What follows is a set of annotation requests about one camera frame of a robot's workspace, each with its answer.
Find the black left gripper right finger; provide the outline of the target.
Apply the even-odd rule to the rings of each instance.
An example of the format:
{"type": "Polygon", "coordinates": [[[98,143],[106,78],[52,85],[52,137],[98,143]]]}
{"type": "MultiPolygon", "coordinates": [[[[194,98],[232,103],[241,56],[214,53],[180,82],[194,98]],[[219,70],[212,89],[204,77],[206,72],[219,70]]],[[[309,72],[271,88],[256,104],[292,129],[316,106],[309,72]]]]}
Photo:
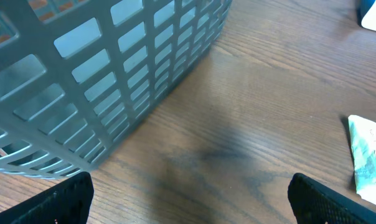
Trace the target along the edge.
{"type": "Polygon", "coordinates": [[[318,181],[295,173],[288,200],[300,224],[376,224],[376,213],[318,181]]]}

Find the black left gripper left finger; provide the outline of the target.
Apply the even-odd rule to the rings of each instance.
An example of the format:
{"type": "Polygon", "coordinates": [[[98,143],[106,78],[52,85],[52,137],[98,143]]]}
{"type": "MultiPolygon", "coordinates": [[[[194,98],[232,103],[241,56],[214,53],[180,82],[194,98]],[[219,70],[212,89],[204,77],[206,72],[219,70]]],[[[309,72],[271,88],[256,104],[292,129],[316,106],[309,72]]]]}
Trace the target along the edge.
{"type": "Polygon", "coordinates": [[[91,175],[81,172],[0,213],[0,224],[86,223],[94,188],[91,175]]]}

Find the mint green wipes pack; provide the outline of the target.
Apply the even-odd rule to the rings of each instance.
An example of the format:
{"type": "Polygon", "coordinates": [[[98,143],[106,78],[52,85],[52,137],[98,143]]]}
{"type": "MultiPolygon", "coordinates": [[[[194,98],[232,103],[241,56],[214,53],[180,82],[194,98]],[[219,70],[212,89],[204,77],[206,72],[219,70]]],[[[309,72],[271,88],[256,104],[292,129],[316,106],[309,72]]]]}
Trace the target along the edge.
{"type": "Polygon", "coordinates": [[[350,115],[348,124],[356,192],[376,205],[376,122],[350,115]]]}

